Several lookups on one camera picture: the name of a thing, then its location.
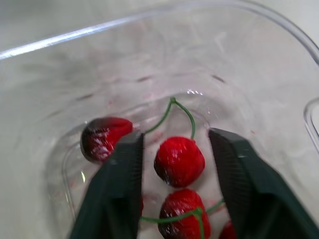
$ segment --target container rim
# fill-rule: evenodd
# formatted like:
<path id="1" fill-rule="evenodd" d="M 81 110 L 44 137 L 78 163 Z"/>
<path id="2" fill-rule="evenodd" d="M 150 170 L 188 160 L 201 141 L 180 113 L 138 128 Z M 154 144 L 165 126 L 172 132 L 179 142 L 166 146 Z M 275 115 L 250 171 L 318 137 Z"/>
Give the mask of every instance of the container rim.
<path id="1" fill-rule="evenodd" d="M 314 61 L 319 65 L 319 48 L 316 44 L 294 23 L 282 16 L 281 14 L 267 8 L 261 4 L 249 2 L 245 0 L 200 0 L 200 1 L 188 1 L 183 3 L 165 4 L 157 6 L 149 10 L 140 11 L 136 14 L 130 14 L 124 17 L 120 17 L 114 20 L 106 21 L 101 24 L 89 26 L 76 31 L 64 33 L 58 36 L 50 37 L 44 40 L 36 41 L 33 43 L 25 44 L 19 47 L 15 47 L 9 50 L 0 52 L 0 60 L 10 58 L 13 56 L 21 55 L 27 52 L 39 50 L 48 46 L 60 44 L 62 42 L 70 41 L 73 39 L 81 38 L 83 36 L 92 35 L 98 32 L 106 31 L 108 29 L 124 25 L 137 20 L 161 15 L 163 13 L 170 13 L 178 10 L 185 10 L 191 8 L 201 7 L 213 7 L 213 6 L 230 6 L 240 8 L 246 11 L 250 11 L 259 14 L 268 20 L 278 24 L 283 29 L 293 35 L 308 51 Z"/>

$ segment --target plastic bin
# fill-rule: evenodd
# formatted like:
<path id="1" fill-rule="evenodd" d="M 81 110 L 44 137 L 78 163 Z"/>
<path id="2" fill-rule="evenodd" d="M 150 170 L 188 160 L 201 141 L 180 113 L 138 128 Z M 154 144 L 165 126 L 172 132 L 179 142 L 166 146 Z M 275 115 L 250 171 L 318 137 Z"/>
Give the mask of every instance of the plastic bin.
<path id="1" fill-rule="evenodd" d="M 66 238 L 99 167 L 79 148 L 85 124 L 114 115 L 146 129 L 171 96 L 195 116 L 206 168 L 191 188 L 206 206 L 221 198 L 206 135 L 212 126 L 249 139 L 319 221 L 312 123 L 319 50 L 271 10 L 236 0 L 168 5 L 0 52 L 0 59 L 1 238 Z M 190 135 L 178 109 L 146 138 L 148 216 L 158 216 L 172 191 L 153 169 L 156 149 L 172 135 Z M 227 220 L 225 210 L 210 218 L 212 238 Z M 139 237 L 161 238 L 145 224 Z"/>

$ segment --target green stem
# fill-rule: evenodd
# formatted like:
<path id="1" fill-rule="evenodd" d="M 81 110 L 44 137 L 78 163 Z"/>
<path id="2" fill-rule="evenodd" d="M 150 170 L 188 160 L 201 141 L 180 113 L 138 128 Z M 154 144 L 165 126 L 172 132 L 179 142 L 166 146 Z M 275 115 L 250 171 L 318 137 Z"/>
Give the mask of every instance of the green stem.
<path id="1" fill-rule="evenodd" d="M 224 200 L 220 200 L 218 203 L 216 203 L 214 206 L 208 208 L 206 210 L 206 213 L 212 213 L 214 212 L 220 205 L 222 205 L 224 203 Z M 176 217 L 172 217 L 172 218 L 148 218 L 148 217 L 141 217 L 142 220 L 147 221 L 149 223 L 157 223 L 157 224 L 162 224 L 162 223 L 173 223 L 173 222 L 177 222 L 180 221 L 184 218 L 187 218 L 189 216 L 194 216 L 194 215 L 201 215 L 202 212 L 201 208 L 197 208 L 195 210 L 189 211 L 187 213 L 184 213 L 182 215 L 176 216 Z"/>
<path id="2" fill-rule="evenodd" d="M 179 102 L 177 102 L 175 100 L 175 104 L 180 107 L 183 111 L 185 111 L 185 113 L 188 115 L 189 119 L 190 119 L 190 122 L 191 122 L 191 136 L 190 138 L 191 139 L 194 139 L 194 136 L 195 136 L 195 121 L 194 121 L 194 118 L 193 116 L 191 115 L 191 113 L 188 111 L 188 109 L 186 109 L 183 105 L 181 105 Z"/>
<path id="3" fill-rule="evenodd" d="M 149 128 L 148 130 L 146 130 L 146 131 L 145 131 L 145 134 L 154 131 L 155 129 L 157 129 L 157 128 L 164 122 L 164 120 L 165 120 L 165 119 L 167 118 L 167 116 L 168 116 L 168 113 L 169 113 L 169 110 L 170 110 L 172 104 L 173 104 L 173 101 L 172 101 L 172 98 L 171 98 L 170 101 L 169 101 L 168 107 L 167 107 L 167 109 L 166 109 L 166 111 L 165 111 L 165 113 L 164 113 L 164 115 L 163 115 L 163 117 L 162 117 L 162 118 L 160 119 L 160 121 L 159 121 L 157 124 L 155 124 L 152 128 Z"/>
<path id="4" fill-rule="evenodd" d="M 204 224 L 201 216 L 198 219 L 201 239 L 205 239 Z"/>
<path id="5" fill-rule="evenodd" d="M 216 211 L 217 208 L 219 208 L 220 205 L 222 205 L 224 203 L 224 199 L 221 199 L 218 203 L 216 203 L 214 206 L 207 208 L 206 209 L 206 213 L 212 213 L 214 211 Z"/>
<path id="6" fill-rule="evenodd" d="M 182 215 L 176 216 L 176 217 L 172 217 L 172 218 L 148 218 L 148 217 L 141 217 L 142 220 L 147 221 L 149 223 L 158 223 L 158 224 L 162 224 L 162 223 L 173 223 L 173 222 L 177 222 L 180 221 L 184 218 L 187 218 L 189 216 L 194 215 L 196 209 L 189 211 L 187 213 L 184 213 Z"/>
<path id="7" fill-rule="evenodd" d="M 204 224 L 203 219 L 201 215 L 203 214 L 202 208 L 198 207 L 196 208 L 196 211 L 194 212 L 195 218 L 198 220 L 199 229 L 200 229 L 200 238 L 205 239 L 205 232 L 204 232 Z"/>
<path id="8" fill-rule="evenodd" d="M 159 122 L 157 124 L 155 124 L 153 127 L 149 128 L 148 130 L 145 131 L 145 134 L 147 133 L 150 133 L 152 131 L 154 131 L 155 129 L 157 129 L 164 121 L 165 119 L 167 118 L 168 116 L 168 113 L 170 111 L 170 108 L 171 108 L 171 105 L 172 104 L 176 104 L 178 107 L 180 107 L 189 117 L 190 119 L 190 122 L 191 122 L 191 136 L 190 138 L 191 139 L 194 139 L 194 136 L 195 136 L 195 121 L 194 121 L 194 118 L 193 116 L 191 115 L 191 113 L 179 102 L 176 101 L 176 98 L 175 97 L 171 97 L 170 100 L 169 100 L 169 104 L 168 104 L 168 107 L 163 115 L 163 117 L 159 120 Z"/>

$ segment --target cherry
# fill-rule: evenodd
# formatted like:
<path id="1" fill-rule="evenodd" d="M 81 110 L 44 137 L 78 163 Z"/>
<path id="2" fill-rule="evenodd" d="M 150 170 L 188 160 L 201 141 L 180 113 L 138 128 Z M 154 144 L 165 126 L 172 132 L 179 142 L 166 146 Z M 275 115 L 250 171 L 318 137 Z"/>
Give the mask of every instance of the cherry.
<path id="1" fill-rule="evenodd" d="M 174 136 L 164 141 L 156 154 L 154 169 L 168 185 L 187 187 L 205 168 L 205 159 L 193 139 Z"/>
<path id="2" fill-rule="evenodd" d="M 159 217 L 171 218 L 182 215 L 200 207 L 205 239 L 210 237 L 210 224 L 200 196 L 189 189 L 174 192 L 165 199 Z M 173 223 L 159 224 L 159 232 L 164 239 L 200 239 L 201 232 L 195 216 L 189 216 Z"/>
<path id="3" fill-rule="evenodd" d="M 105 162 L 112 154 L 117 141 L 132 131 L 133 124 L 127 119 L 95 119 L 88 123 L 82 132 L 81 151 L 89 161 Z"/>
<path id="4" fill-rule="evenodd" d="M 236 233 L 231 221 L 227 222 L 223 228 L 223 231 L 219 235 L 219 239 L 236 239 Z"/>

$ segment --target artificial cherry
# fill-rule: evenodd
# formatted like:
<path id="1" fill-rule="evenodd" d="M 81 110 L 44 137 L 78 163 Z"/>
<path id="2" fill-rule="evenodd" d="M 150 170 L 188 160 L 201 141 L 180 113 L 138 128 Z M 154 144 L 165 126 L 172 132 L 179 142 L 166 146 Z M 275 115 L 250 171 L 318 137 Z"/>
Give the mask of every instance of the artificial cherry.
<path id="1" fill-rule="evenodd" d="M 159 147 L 154 161 L 158 176 L 175 188 L 194 182 L 205 168 L 205 159 L 193 139 L 174 136 Z"/>
<path id="2" fill-rule="evenodd" d="M 127 119 L 95 119 L 88 123 L 82 132 L 81 151 L 90 161 L 105 162 L 114 151 L 117 141 L 132 131 L 133 124 Z"/>
<path id="3" fill-rule="evenodd" d="M 189 189 L 174 192 L 165 199 L 159 217 L 171 218 L 201 208 L 205 239 L 210 237 L 211 229 L 208 216 L 200 196 Z M 201 232 L 198 219 L 189 216 L 173 223 L 159 224 L 159 232 L 164 239 L 200 239 Z"/>
<path id="4" fill-rule="evenodd" d="M 219 235 L 219 239 L 236 239 L 236 233 L 231 221 L 227 222 L 223 228 L 223 231 Z"/>

